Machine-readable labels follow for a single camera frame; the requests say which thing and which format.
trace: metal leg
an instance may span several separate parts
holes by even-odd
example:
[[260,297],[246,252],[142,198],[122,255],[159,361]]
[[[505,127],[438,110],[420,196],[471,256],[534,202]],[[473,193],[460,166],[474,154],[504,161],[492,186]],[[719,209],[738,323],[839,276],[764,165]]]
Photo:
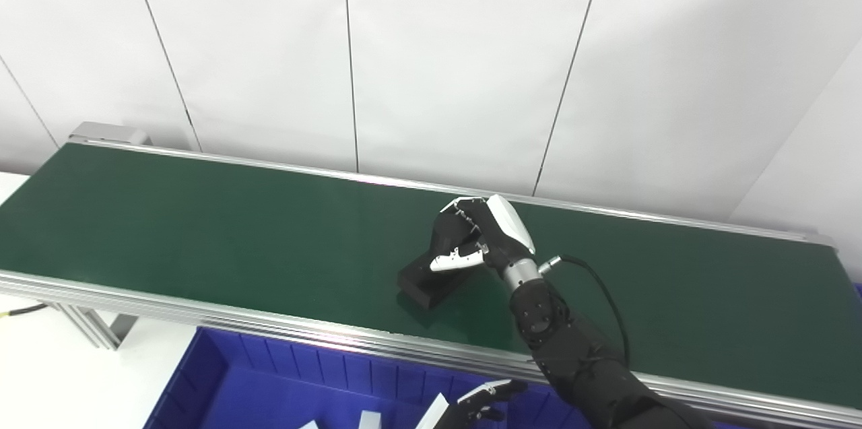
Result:
[[138,316],[117,315],[109,327],[96,310],[65,303],[46,304],[63,313],[96,348],[116,350],[138,321]]

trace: black cable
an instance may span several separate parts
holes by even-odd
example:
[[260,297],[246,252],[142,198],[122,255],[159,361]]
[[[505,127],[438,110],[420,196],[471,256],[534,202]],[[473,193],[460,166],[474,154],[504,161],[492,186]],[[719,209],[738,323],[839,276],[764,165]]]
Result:
[[560,260],[565,261],[566,263],[573,264],[575,266],[582,267],[585,271],[590,273],[592,278],[595,280],[595,284],[598,284],[598,287],[601,288],[601,293],[604,293],[604,298],[607,300],[607,303],[610,305],[610,309],[614,312],[614,317],[616,318],[616,325],[620,329],[620,334],[622,335],[622,355],[626,359],[626,366],[631,362],[631,358],[629,356],[629,348],[628,348],[628,331],[626,330],[625,324],[622,322],[622,315],[620,315],[620,310],[616,307],[616,303],[614,302],[614,298],[610,295],[609,289],[604,285],[604,282],[601,281],[598,273],[595,272],[594,269],[590,266],[590,264],[586,263],[578,257],[573,257],[573,255],[560,255]]
[[26,315],[29,312],[34,312],[35,310],[40,310],[47,307],[45,303],[40,303],[35,306],[28,306],[26,308],[21,309],[12,309],[8,312],[0,312],[0,316],[18,316],[18,315]]

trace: robotic hand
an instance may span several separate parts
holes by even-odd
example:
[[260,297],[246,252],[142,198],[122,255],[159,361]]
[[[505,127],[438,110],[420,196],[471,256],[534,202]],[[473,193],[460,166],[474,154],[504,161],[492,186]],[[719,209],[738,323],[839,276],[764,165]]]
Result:
[[497,401],[508,401],[527,390],[527,384],[517,380],[497,380],[483,383],[465,393],[455,404],[449,404],[443,394],[437,395],[416,429],[469,429],[480,419],[503,420],[504,414],[492,407]]
[[569,309],[542,278],[558,261],[536,266],[533,240],[506,199],[461,197],[440,211],[428,252],[401,270],[398,285],[429,308],[484,264],[508,286],[508,309],[542,374],[594,429],[712,428],[692,408],[647,388],[621,353]]

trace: blue plastic bin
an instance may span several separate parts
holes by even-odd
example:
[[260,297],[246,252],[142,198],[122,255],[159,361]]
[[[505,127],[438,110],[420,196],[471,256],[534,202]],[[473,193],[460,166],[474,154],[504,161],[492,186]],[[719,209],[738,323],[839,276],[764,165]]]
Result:
[[[491,380],[455,370],[198,328],[145,429],[356,429],[363,410],[383,429],[413,429],[443,393],[449,401]],[[504,422],[476,429],[589,429],[548,386],[498,405]]]

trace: white object in bin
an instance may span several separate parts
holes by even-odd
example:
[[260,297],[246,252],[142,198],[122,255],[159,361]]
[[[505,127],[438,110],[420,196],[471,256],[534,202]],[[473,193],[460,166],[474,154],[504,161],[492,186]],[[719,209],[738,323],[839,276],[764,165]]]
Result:
[[438,393],[437,398],[431,403],[431,407],[425,411],[425,415],[419,420],[416,429],[431,429],[436,426],[447,408],[449,408],[449,402],[446,401],[446,397],[442,393]]
[[382,429],[380,426],[380,413],[378,411],[362,411],[360,429]]

